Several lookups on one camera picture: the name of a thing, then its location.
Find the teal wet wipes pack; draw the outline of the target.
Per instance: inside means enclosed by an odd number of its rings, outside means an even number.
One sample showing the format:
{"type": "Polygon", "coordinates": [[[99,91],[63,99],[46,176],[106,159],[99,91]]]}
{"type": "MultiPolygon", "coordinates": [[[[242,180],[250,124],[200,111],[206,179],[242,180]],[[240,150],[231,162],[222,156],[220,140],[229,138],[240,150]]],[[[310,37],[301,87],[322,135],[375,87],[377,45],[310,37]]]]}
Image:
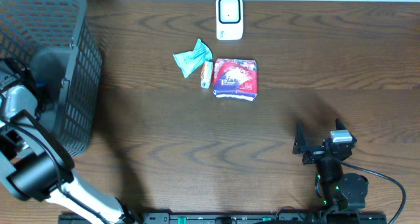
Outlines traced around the teal wet wipes pack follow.
{"type": "Polygon", "coordinates": [[[205,61],[212,61],[213,54],[210,48],[201,39],[198,39],[192,51],[173,54],[173,58],[184,78],[187,78],[205,61]]]}

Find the red purple pad package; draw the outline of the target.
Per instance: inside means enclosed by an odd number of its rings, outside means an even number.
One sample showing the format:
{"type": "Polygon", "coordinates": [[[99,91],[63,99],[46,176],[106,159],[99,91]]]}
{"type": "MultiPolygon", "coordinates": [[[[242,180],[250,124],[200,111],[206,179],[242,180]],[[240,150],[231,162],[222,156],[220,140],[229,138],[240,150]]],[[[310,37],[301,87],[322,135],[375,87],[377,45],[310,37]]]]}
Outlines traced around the red purple pad package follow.
{"type": "Polygon", "coordinates": [[[218,58],[213,73],[213,94],[216,98],[254,101],[258,94],[255,60],[218,58]]]}

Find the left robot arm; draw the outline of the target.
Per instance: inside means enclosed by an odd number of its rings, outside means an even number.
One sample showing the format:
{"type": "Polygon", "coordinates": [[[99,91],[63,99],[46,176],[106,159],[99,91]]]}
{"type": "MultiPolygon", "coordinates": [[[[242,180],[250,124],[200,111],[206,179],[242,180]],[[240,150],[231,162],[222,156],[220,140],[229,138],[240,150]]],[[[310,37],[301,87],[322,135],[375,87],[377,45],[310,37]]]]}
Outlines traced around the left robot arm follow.
{"type": "Polygon", "coordinates": [[[51,105],[28,66],[1,59],[1,184],[17,199],[63,206],[89,223],[143,223],[75,171],[68,151],[39,123],[51,105]]]}

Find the orange white snack bar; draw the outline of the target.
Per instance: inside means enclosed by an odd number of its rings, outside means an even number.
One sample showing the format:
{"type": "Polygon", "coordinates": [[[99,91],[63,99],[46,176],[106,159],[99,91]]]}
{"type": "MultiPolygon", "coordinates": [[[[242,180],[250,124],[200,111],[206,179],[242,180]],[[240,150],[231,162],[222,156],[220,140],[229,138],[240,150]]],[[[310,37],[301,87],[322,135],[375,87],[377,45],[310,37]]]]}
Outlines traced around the orange white snack bar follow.
{"type": "Polygon", "coordinates": [[[213,75],[213,62],[205,61],[200,74],[200,85],[204,89],[208,89],[211,84],[213,75]]]}

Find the blue cookie package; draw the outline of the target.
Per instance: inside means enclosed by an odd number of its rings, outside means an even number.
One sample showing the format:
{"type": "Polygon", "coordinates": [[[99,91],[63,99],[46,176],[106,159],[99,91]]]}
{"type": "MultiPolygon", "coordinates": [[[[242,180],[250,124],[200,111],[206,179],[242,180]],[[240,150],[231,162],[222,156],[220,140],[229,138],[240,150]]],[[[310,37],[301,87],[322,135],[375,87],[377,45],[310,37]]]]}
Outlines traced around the blue cookie package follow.
{"type": "Polygon", "coordinates": [[[42,88],[42,87],[45,87],[46,85],[47,83],[45,81],[36,81],[37,88],[42,88]]]}

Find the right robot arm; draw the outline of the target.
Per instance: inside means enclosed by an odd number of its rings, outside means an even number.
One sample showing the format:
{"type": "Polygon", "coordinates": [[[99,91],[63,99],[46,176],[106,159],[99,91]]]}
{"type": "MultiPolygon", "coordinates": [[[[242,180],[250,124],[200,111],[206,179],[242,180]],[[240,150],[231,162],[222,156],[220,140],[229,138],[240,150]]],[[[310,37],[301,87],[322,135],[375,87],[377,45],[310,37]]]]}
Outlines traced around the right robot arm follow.
{"type": "Polygon", "coordinates": [[[321,145],[310,145],[301,124],[296,125],[293,154],[299,154],[304,165],[316,166],[315,190],[324,199],[325,207],[317,212],[320,223],[358,222],[358,213],[365,208],[368,180],[357,173],[344,173],[343,162],[352,155],[357,139],[341,120],[321,145]]]}

